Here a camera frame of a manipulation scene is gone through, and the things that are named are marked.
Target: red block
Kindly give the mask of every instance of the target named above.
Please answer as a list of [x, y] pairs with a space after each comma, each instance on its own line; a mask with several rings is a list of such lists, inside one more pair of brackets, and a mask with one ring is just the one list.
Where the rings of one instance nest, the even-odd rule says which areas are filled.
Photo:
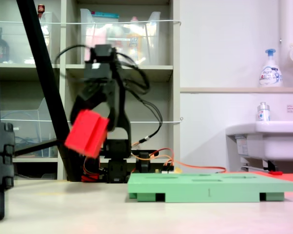
[[82, 155], [97, 158], [107, 137], [109, 119], [98, 113], [83, 110], [78, 114], [65, 146]]

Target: plastic storage bin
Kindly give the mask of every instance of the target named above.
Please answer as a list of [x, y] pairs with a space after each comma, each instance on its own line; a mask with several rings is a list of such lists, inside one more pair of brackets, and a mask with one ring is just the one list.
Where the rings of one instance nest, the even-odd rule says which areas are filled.
[[[55, 132], [45, 99], [38, 110], [0, 111], [2, 122], [13, 124], [16, 149], [55, 139]], [[56, 146], [24, 155], [25, 157], [57, 157]]]
[[[81, 9], [81, 44], [94, 47], [111, 44], [117, 51], [130, 56], [137, 64], [158, 65], [159, 22], [93, 24], [91, 12]], [[160, 12], [153, 12], [148, 21], [160, 20]], [[81, 53], [81, 63], [89, 59], [89, 50]]]
[[[58, 21], [52, 12], [43, 13], [40, 20], [51, 62], [59, 53], [60, 25], [50, 23]], [[9, 47], [9, 55], [2, 62], [35, 64], [24, 25], [22, 23], [0, 22], [0, 28], [2, 28], [1, 38]]]

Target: black pole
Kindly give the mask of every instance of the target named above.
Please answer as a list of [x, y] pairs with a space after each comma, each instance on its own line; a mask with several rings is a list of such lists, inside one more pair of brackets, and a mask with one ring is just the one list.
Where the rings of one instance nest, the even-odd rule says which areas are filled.
[[60, 99], [59, 90], [56, 85], [53, 68], [42, 34], [40, 22], [37, 17], [34, 1], [17, 0], [17, 3], [31, 51], [35, 59], [38, 77], [48, 105], [54, 131], [58, 141], [62, 142], [59, 145], [59, 153], [63, 160], [68, 180], [80, 181], [81, 167], [78, 154], [74, 151], [68, 150], [63, 144], [69, 134], [69, 126]]

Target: green tray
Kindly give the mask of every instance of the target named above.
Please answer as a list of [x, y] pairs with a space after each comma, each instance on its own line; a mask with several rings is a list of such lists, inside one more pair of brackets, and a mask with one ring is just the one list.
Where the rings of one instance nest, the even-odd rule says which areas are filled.
[[128, 182], [129, 198], [138, 201], [283, 201], [284, 192], [293, 192], [293, 182], [249, 173], [133, 173]]

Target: shelf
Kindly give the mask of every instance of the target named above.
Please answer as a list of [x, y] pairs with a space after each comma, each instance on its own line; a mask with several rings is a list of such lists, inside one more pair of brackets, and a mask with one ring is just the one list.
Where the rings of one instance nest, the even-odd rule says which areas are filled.
[[293, 93], [293, 87], [267, 88], [180, 88], [181, 93]]
[[[149, 65], [139, 66], [139, 68], [146, 73], [152, 82], [168, 82], [173, 72], [173, 66], [169, 65]], [[66, 69], [75, 78], [83, 77], [84, 64], [67, 64]], [[138, 76], [133, 69], [128, 67], [124, 67], [124, 69], [130, 71], [134, 76]]]
[[35, 64], [0, 63], [0, 80], [38, 81], [39, 78]]
[[[100, 163], [108, 163], [110, 159], [109, 158], [104, 158], [104, 157], [100, 157]], [[168, 158], [155, 158], [151, 160], [151, 163], [165, 163], [168, 160]], [[127, 158], [127, 163], [135, 163], [136, 162], [136, 158], [134, 157], [130, 157]]]
[[58, 162], [57, 157], [15, 157], [13, 162]]
[[104, 5], [169, 5], [170, 0], [77, 0], [79, 4]]

